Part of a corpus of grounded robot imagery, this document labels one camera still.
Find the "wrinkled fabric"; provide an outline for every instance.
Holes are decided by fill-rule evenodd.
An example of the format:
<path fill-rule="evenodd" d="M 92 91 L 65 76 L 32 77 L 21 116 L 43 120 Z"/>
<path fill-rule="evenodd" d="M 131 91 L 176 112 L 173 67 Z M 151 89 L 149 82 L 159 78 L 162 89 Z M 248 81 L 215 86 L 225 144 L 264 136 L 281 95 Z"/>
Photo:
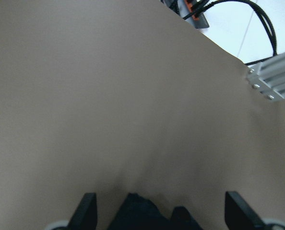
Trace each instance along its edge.
<path fill-rule="evenodd" d="M 185 207 L 176 207 L 170 220 L 156 205 L 138 194 L 128 194 L 108 230 L 202 230 Z"/>

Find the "metal bracket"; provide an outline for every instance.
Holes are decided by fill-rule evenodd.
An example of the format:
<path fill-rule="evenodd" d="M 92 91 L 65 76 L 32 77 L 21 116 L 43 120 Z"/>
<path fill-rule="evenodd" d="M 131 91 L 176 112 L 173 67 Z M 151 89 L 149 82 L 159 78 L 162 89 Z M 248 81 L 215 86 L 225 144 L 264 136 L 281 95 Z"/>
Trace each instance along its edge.
<path fill-rule="evenodd" d="M 285 99 L 285 53 L 254 65 L 247 79 L 265 98 L 271 101 Z"/>
<path fill-rule="evenodd" d="M 238 192 L 226 192 L 225 222 L 229 230 L 285 230 L 285 225 L 265 223 Z"/>
<path fill-rule="evenodd" d="M 85 193 L 69 224 L 52 230 L 95 230 L 97 217 L 96 194 Z"/>

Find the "black cable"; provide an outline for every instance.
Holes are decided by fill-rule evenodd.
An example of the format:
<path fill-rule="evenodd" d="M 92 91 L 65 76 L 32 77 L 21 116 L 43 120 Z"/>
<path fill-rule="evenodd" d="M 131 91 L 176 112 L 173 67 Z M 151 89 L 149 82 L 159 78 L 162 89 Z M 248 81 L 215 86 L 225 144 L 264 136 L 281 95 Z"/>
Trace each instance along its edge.
<path fill-rule="evenodd" d="M 203 7 L 201 6 L 198 6 L 196 9 L 194 9 L 191 13 L 189 13 L 188 15 L 186 15 L 185 17 L 183 17 L 184 20 L 188 19 L 189 17 L 191 16 L 195 16 L 195 17 L 198 17 L 200 13 L 202 12 L 205 12 L 207 11 L 209 8 L 213 7 L 214 5 L 216 4 L 219 4 L 219 3 L 222 3 L 222 2 L 228 2 L 228 1 L 237 1 L 237 2 L 242 2 L 242 3 L 245 3 L 245 4 L 248 4 L 253 10 L 254 12 L 257 14 L 259 20 L 261 21 L 267 35 L 268 35 L 268 38 L 271 42 L 271 45 L 272 45 L 272 48 L 273 48 L 273 56 L 276 56 L 277 55 L 277 38 L 276 38 L 276 33 L 275 33 L 275 30 L 273 28 L 273 24 L 271 22 L 271 20 L 269 19 L 268 15 L 266 14 L 266 12 L 260 7 L 258 6 L 256 3 L 254 2 L 251 2 L 250 0 L 218 0 L 218 1 L 214 1 L 214 2 L 211 2 L 210 4 L 204 6 L 208 1 L 206 1 L 206 3 L 204 3 L 205 1 L 200 1 L 200 2 L 203 2 Z M 264 59 L 261 59 L 261 60 L 256 60 L 256 61 L 253 61 L 253 62 L 249 62 L 249 63 L 246 63 L 246 65 L 253 65 L 253 64 L 256 64 L 258 62 L 261 62 L 261 61 L 265 61 L 267 59 L 269 59 L 271 57 L 268 57 L 268 58 L 264 58 Z"/>
<path fill-rule="evenodd" d="M 193 5 L 193 9 L 196 11 L 200 11 L 210 0 L 201 0 L 199 1 L 199 5 L 195 8 L 195 5 Z"/>

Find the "orange component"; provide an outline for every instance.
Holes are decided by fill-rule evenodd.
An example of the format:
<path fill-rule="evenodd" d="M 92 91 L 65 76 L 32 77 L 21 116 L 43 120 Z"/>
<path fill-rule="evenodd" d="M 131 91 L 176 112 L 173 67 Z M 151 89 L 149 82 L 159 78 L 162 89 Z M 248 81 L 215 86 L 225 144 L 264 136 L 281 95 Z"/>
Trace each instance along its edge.
<path fill-rule="evenodd" d="M 191 2 L 188 2 L 187 0 L 184 0 L 185 2 L 185 5 L 187 6 L 187 8 L 189 9 L 190 12 L 192 12 L 192 3 Z M 193 20 L 195 21 L 199 21 L 199 18 L 196 18 L 194 15 L 192 16 Z"/>

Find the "bolt head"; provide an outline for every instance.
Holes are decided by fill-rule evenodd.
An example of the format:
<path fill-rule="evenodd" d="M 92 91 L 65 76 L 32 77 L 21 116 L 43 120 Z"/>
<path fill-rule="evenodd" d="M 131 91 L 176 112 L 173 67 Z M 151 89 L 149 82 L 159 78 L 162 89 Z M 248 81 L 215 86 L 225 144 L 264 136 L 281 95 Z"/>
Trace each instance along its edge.
<path fill-rule="evenodd" d="M 275 97 L 272 96 L 272 95 L 268 95 L 266 98 L 267 98 L 268 100 L 272 100 L 272 99 L 274 99 Z"/>
<path fill-rule="evenodd" d="M 258 89 L 258 88 L 260 88 L 260 85 L 254 84 L 254 85 L 252 85 L 252 88 L 253 89 Z"/>

